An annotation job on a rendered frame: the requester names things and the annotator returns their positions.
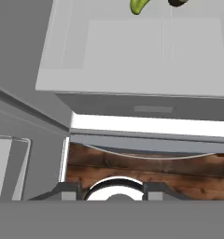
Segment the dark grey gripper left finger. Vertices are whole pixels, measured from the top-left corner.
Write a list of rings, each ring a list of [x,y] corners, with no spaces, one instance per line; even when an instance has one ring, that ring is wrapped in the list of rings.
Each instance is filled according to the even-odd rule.
[[[82,200],[82,186],[80,183],[58,183],[56,187],[45,193],[31,198],[31,201],[40,200],[59,200],[59,201],[81,201]]]

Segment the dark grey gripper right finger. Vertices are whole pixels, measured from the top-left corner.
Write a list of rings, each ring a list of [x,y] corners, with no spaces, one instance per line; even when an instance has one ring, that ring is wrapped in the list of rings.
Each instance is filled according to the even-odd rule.
[[[144,183],[143,192],[144,201],[190,200],[188,195],[177,192],[161,182]]]

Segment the grey fridge door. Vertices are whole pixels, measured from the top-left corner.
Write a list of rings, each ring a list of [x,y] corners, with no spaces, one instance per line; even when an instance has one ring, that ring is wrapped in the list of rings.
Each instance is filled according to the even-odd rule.
[[[0,91],[0,135],[32,140],[23,200],[54,188],[59,181],[63,141],[67,136],[64,126],[33,113]]]

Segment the grey fridge drawer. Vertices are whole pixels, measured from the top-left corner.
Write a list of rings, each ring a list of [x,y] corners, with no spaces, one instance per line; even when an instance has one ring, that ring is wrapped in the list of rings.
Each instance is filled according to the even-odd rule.
[[[224,99],[87,93],[57,96],[81,115],[224,121]]]

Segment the white round thing, black rim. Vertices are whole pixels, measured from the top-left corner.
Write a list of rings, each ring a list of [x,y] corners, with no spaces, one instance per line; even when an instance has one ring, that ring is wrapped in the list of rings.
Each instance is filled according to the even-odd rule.
[[[85,194],[84,200],[88,201],[93,193],[98,190],[109,188],[109,187],[125,187],[133,190],[137,190],[143,193],[143,183],[130,178],[122,176],[111,176],[104,178],[90,187],[88,192]]]

